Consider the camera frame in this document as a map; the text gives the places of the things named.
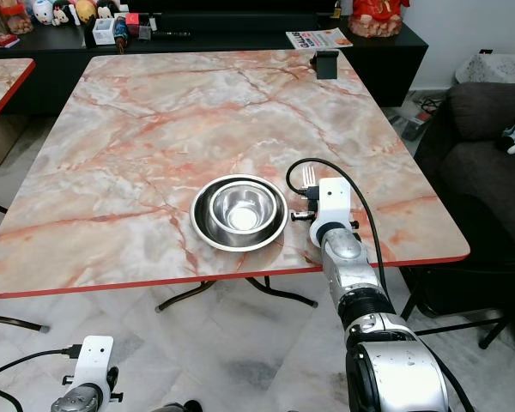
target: gray sofa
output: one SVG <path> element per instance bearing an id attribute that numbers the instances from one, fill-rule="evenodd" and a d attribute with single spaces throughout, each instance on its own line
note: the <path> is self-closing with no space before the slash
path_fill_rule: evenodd
<path id="1" fill-rule="evenodd" d="M 435 113 L 415 160 L 471 253 L 454 264 L 403 270 L 415 291 L 406 318 L 417 304 L 431 316 L 499 308 L 506 318 L 496 332 L 515 319 L 515 154 L 494 146 L 514 121 L 515 84 L 460 84 Z"/>

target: magazine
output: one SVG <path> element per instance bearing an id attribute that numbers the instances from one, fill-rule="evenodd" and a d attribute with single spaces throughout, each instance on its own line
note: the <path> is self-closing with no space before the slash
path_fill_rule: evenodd
<path id="1" fill-rule="evenodd" d="M 339 28 L 314 32 L 286 32 L 294 49 L 335 49 L 353 45 Z"/>

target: figurine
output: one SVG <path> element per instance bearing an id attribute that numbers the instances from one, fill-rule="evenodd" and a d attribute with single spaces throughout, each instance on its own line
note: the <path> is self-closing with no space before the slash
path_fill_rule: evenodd
<path id="1" fill-rule="evenodd" d="M 60 24 L 76 24 L 80 26 L 80 21 L 76 15 L 75 6 L 69 0 L 57 0 L 53 3 L 53 19 L 51 24 L 59 26 Z"/>
<path id="2" fill-rule="evenodd" d="M 100 19 L 112 19 L 118 13 L 118 7 L 113 0 L 99 0 L 97 2 L 97 15 Z"/>
<path id="3" fill-rule="evenodd" d="M 36 20 L 47 26 L 52 24 L 53 6 L 48 0 L 36 0 L 33 6 L 33 13 Z"/>
<path id="4" fill-rule="evenodd" d="M 78 0 L 78 2 L 76 2 L 75 9 L 78 14 L 78 18 L 84 24 L 88 24 L 92 17 L 97 18 L 95 6 L 89 0 Z"/>
<path id="5" fill-rule="evenodd" d="M 403 25 L 401 5 L 410 7 L 410 0 L 354 0 L 349 29 L 362 37 L 399 34 Z"/>

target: red figurine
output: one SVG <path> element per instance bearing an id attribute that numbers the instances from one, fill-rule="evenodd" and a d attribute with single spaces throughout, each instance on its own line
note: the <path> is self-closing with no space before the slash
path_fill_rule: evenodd
<path id="1" fill-rule="evenodd" d="M 353 0 L 349 29 L 362 37 L 399 34 L 403 25 L 401 5 L 410 7 L 410 0 Z"/>

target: bowl rim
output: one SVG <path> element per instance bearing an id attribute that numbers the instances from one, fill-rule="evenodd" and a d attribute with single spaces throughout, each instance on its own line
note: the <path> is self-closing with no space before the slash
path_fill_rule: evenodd
<path id="1" fill-rule="evenodd" d="M 279 227 L 267 238 L 263 241 L 256 243 L 255 245 L 250 246 L 228 246 L 223 245 L 221 243 L 217 243 L 206 234 L 203 233 L 203 231 L 200 229 L 197 223 L 197 219 L 195 217 L 195 208 L 197 206 L 197 202 L 202 196 L 202 194 L 211 186 L 215 185 L 216 183 L 220 183 L 223 180 L 229 180 L 229 179 L 240 179 L 240 180 L 248 180 L 248 181 L 257 181 L 259 183 L 262 183 L 266 185 L 273 194 L 276 194 L 278 198 L 281 200 L 281 204 L 277 204 L 277 213 L 278 213 L 278 207 L 282 206 L 282 221 Z M 225 176 L 221 176 L 217 179 L 211 180 L 208 182 L 198 193 L 195 195 L 192 203 L 191 203 L 191 212 L 190 212 L 190 218 L 191 218 L 191 225 L 195 232 L 197 232 L 197 235 L 200 239 L 204 240 L 208 245 L 213 246 L 216 249 L 222 250 L 222 251 L 255 251 L 256 249 L 260 249 L 269 243 L 273 242 L 276 238 L 280 236 L 284 228 L 286 227 L 288 223 L 288 204 L 286 202 L 286 198 L 284 197 L 284 194 L 281 192 L 281 190 L 274 185 L 273 183 L 269 182 L 266 179 L 260 178 L 259 176 L 254 176 L 251 174 L 228 174 Z"/>
<path id="2" fill-rule="evenodd" d="M 239 185 L 256 187 L 259 190 L 265 192 L 265 194 L 270 199 L 271 204 L 272 204 L 273 211 L 270 214 L 270 216 L 267 218 L 267 220 L 264 221 L 264 223 L 262 223 L 261 225 L 254 227 L 253 229 L 250 229 L 250 230 L 233 229 L 233 228 L 223 224 L 219 220 L 219 218 L 215 215 L 215 212 L 214 212 L 214 203 L 215 203 L 216 198 L 220 195 L 220 193 L 222 193 L 223 191 L 225 191 L 226 189 L 228 189 L 230 187 L 239 186 Z M 209 200 L 208 213 L 209 213 L 210 217 L 214 220 L 215 224 L 217 226 L 219 226 L 225 232 L 232 233 L 232 234 L 255 234 L 257 232 L 260 232 L 261 230 L 264 230 L 275 219 L 276 199 L 275 199 L 275 196 L 273 195 L 273 193 L 271 193 L 271 190 L 263 183 L 252 182 L 250 180 L 235 180 L 234 182 L 227 183 L 226 185 L 220 186 L 217 189 L 217 191 L 214 192 L 214 194 L 212 195 L 212 197 Z"/>

